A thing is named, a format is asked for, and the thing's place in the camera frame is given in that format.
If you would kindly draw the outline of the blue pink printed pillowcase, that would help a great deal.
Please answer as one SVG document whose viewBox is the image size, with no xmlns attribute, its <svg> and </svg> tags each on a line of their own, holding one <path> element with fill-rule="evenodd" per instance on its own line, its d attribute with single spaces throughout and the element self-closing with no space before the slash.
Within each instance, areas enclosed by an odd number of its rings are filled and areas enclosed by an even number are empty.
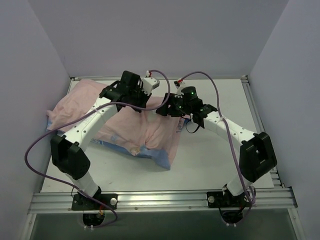
<svg viewBox="0 0 320 240">
<path fill-rule="evenodd" d="M 89 112 L 106 85 L 91 79 L 80 80 L 53 110 L 47 111 L 47 130 L 74 121 Z M 110 118 L 92 142 L 128 155 L 151 158 L 170 170 L 175 159 L 184 119 L 162 116 L 153 111 L 122 108 Z"/>
</svg>

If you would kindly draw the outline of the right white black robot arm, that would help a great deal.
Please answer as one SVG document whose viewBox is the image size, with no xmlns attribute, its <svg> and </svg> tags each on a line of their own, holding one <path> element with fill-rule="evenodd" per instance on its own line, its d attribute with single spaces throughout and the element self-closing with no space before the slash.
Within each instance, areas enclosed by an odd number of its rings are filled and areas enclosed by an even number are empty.
<svg viewBox="0 0 320 240">
<path fill-rule="evenodd" d="M 199 127 L 217 134 L 230 145 L 231 153 L 239 150 L 234 157 L 237 176 L 224 186 L 223 203 L 234 206 L 240 201 L 240 195 L 253 183 L 263 177 L 277 165 L 270 136 L 247 130 L 222 115 L 219 106 L 204 104 L 195 90 L 181 95 L 166 93 L 161 107 L 156 113 L 162 116 L 184 117 Z"/>
</svg>

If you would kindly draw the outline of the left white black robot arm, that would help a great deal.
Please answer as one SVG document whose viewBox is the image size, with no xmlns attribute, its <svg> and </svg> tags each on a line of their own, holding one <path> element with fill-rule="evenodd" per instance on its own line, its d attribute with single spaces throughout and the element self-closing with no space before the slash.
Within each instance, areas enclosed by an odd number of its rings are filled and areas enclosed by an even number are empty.
<svg viewBox="0 0 320 240">
<path fill-rule="evenodd" d="M 62 136 L 56 135 L 50 141 L 52 163 L 72 183 L 85 193 L 83 204 L 90 210 L 100 206 L 99 186 L 89 173 L 90 160 L 85 154 L 90 141 L 103 125 L 127 103 L 145 108 L 152 91 L 160 85 L 154 77 L 141 78 L 125 70 L 121 79 L 102 89 L 91 110 L 90 116 L 76 123 Z"/>
</svg>

